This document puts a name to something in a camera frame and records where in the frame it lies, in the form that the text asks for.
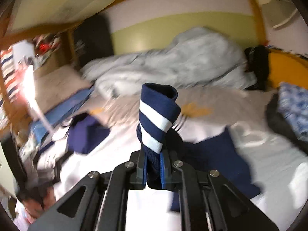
bed sheet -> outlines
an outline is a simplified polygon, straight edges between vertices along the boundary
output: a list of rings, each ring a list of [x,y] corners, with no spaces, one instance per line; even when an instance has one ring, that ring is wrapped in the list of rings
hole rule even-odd
[[[110,135],[90,154],[73,154],[63,165],[61,183],[55,185],[57,199],[92,170],[105,173],[129,160],[140,149],[136,136],[137,124],[115,126]],[[220,134],[224,124],[187,120],[179,134],[184,141],[199,142]],[[253,181],[262,194],[251,201],[259,207],[281,231],[294,221],[307,199],[308,159],[283,137],[267,134],[260,146],[237,148],[252,167]],[[181,230],[178,213],[170,212],[173,193],[153,190],[129,191],[126,230]]]

green wall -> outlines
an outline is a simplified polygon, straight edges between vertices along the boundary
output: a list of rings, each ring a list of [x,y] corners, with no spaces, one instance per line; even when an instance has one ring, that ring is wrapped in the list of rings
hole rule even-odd
[[[114,52],[124,54],[161,49],[176,35],[195,26],[206,26],[223,33],[243,49],[258,45],[252,16],[226,12],[200,12],[155,18],[120,29],[111,35]]]

striped sock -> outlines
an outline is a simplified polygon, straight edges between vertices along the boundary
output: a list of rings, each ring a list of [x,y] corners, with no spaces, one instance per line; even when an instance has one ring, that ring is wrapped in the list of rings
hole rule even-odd
[[[160,152],[164,138],[181,112],[175,103],[177,96],[175,88],[169,85],[142,85],[137,136],[150,165],[147,167],[150,180],[160,175]]]

gray blanket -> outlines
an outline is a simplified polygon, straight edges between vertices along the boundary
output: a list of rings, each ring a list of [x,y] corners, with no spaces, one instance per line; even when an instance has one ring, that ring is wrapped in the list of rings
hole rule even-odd
[[[162,50],[96,59],[82,68],[105,98],[138,94],[146,82],[175,88],[218,85],[246,88],[256,82],[244,73],[243,51],[233,41],[196,27],[177,35]]]

metal screw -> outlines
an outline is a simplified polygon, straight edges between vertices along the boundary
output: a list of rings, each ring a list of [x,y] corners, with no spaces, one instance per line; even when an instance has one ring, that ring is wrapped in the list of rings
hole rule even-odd
[[[181,166],[183,166],[183,164],[184,164],[184,162],[182,162],[180,160],[176,160],[173,165],[176,166],[176,167],[181,167]]]
[[[213,176],[213,177],[217,177],[220,175],[219,171],[216,170],[216,169],[213,169],[210,171],[210,175]]]
[[[130,167],[133,167],[135,164],[132,162],[132,161],[127,161],[127,162],[125,162],[125,164],[124,164],[124,166],[126,167],[126,168],[130,168]]]
[[[97,176],[99,176],[99,172],[97,171],[91,171],[90,173],[88,173],[88,176],[93,179],[93,178],[96,178]]]

